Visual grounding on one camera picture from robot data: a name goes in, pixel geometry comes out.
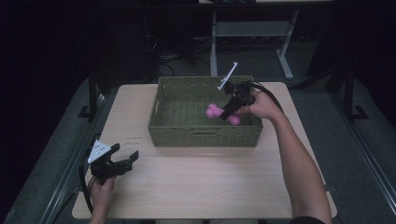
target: hand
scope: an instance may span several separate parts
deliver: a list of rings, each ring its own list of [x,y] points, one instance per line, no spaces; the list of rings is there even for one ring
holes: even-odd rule
[[[113,199],[113,190],[116,184],[116,177],[108,178],[105,183],[95,176],[92,177],[88,187],[92,198],[93,212],[90,223],[105,223],[108,213],[110,212],[110,204]]]
[[[242,106],[237,113],[252,113],[259,118],[273,121],[279,114],[283,114],[274,101],[262,91],[251,93],[256,98],[253,105]]]

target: woven basket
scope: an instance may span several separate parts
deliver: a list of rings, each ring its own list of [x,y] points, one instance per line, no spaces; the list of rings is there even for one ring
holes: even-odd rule
[[[209,104],[224,107],[231,96],[218,90],[222,77],[161,77],[148,131],[155,147],[255,147],[262,120],[244,114],[233,126],[227,120],[209,119]],[[231,77],[231,82],[252,77]]]

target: cable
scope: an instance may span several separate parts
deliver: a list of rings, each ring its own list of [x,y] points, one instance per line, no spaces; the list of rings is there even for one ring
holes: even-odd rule
[[[93,180],[93,182],[92,182],[92,184],[91,184],[91,186],[90,186],[90,190],[88,191],[90,194],[91,194],[91,190],[92,190],[93,184],[96,182],[96,179],[97,179],[97,178],[95,178],[95,179]]]
[[[209,37],[203,37],[203,39],[207,40],[203,45],[195,48],[194,53],[198,53],[199,51],[210,47],[212,40]]]
[[[172,70],[172,77],[175,76],[175,69],[173,69],[173,67],[171,67],[171,66],[168,65],[168,64],[164,64],[164,63],[159,63],[159,65],[162,65],[162,66],[165,66],[165,67],[170,68],[170,69]]]
[[[88,209],[90,209],[90,212],[92,213],[93,206],[92,206],[92,203],[91,203],[91,196],[90,196],[90,193],[88,192],[87,184],[85,183],[85,178],[84,178],[84,161],[85,161],[86,158],[87,158],[87,155],[82,157],[81,163],[80,163],[80,165],[78,167],[79,182],[81,184],[81,188],[82,188],[82,192],[84,194],[85,202],[87,203]]]
[[[193,56],[193,58],[194,59],[198,59],[199,61],[201,61],[201,62],[203,62],[204,64],[206,64],[207,65],[207,67],[209,67],[210,68],[210,64],[209,63],[207,63],[204,59],[202,59],[202,58],[198,58],[197,56]]]
[[[180,55],[179,54],[171,54],[171,55],[162,55],[160,56],[160,59],[162,60],[174,60],[174,59],[179,59]]]
[[[154,40],[153,46],[148,50],[148,51],[152,52],[157,47],[157,39],[155,38],[154,35],[146,35],[146,37],[151,37]]]
[[[245,87],[253,87],[253,88],[256,88],[256,89],[258,89],[258,90],[260,90],[260,91],[263,91],[265,94],[267,94],[267,95],[274,101],[274,103],[276,104],[276,106],[277,106],[282,112],[284,112],[282,106],[280,105],[280,103],[279,103],[279,101],[276,99],[276,97],[275,97],[270,91],[268,91],[261,83],[258,83],[258,82],[237,83],[237,84],[231,85],[230,87],[236,87],[236,88],[239,88],[239,87],[242,87],[242,88],[245,88]]]

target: wooden table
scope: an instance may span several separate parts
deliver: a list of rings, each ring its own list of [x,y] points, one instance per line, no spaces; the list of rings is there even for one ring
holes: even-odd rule
[[[262,83],[281,103],[290,122],[315,159],[304,127],[283,83]],[[120,143],[113,161],[139,150],[134,169],[117,178],[109,217],[157,218],[290,218],[276,133],[263,119],[256,147],[155,147],[148,124],[157,85],[119,89],[101,142]],[[88,172],[86,180],[91,179]],[[328,193],[332,216],[337,210]],[[75,218],[90,218],[82,193]]]

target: gray floor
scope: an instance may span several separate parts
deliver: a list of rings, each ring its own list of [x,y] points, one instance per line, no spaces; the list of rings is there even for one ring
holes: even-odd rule
[[[248,49],[234,54],[219,54],[219,74],[225,75],[233,62],[238,62],[235,75],[254,76],[257,81],[281,81],[292,86],[305,79],[315,43],[292,43],[287,54],[294,80],[287,81],[282,74],[274,49],[277,43]],[[197,54],[208,62],[208,53]],[[209,76],[207,64],[196,60],[195,64],[175,60],[168,65],[175,76]],[[171,76],[168,67],[160,66],[163,76]],[[334,223],[396,223],[396,216],[377,185],[369,162],[362,156],[360,143],[356,141],[340,112],[338,99],[342,92],[330,95],[324,90],[327,78],[316,82],[303,91],[290,91],[291,97],[304,125],[321,171],[329,185],[338,209]],[[114,89],[105,96],[94,122],[78,118],[84,105],[88,105],[88,82],[84,81],[75,93],[64,113],[58,128],[49,140],[39,162],[27,180],[20,196],[14,203],[6,223],[40,223],[51,221],[73,192],[79,190],[75,160],[76,148],[87,148],[96,133],[105,125],[106,117],[117,94]],[[354,105],[361,105],[369,119],[357,120],[354,124],[375,158],[396,186],[396,132],[375,106],[369,92],[355,82]],[[64,176],[67,167],[73,173]],[[61,180],[67,179],[64,185]],[[71,215],[76,196],[60,213],[56,223],[87,223]],[[137,223],[140,220],[109,220],[108,223]],[[267,220],[268,223],[288,223],[287,220]]]

